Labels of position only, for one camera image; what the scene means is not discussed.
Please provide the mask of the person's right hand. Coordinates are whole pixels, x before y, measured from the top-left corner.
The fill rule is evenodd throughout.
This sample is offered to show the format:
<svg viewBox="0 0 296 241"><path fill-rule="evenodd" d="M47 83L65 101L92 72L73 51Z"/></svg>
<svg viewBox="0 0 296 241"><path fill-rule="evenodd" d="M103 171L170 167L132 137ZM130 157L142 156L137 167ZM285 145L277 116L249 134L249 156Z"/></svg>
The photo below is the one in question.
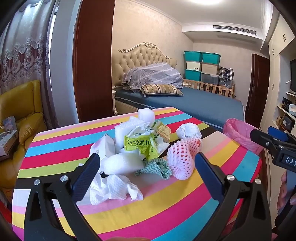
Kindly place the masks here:
<svg viewBox="0 0 296 241"><path fill-rule="evenodd" d="M286 204L286 195L287 195L287 184L286 184L286 181L287 181L287 172L284 172L282 177L281 177L281 186L280 186L280 192L279 192L279 195L278 195L278 200L277 200L277 210L280 210L281 208L283 208Z"/></svg>

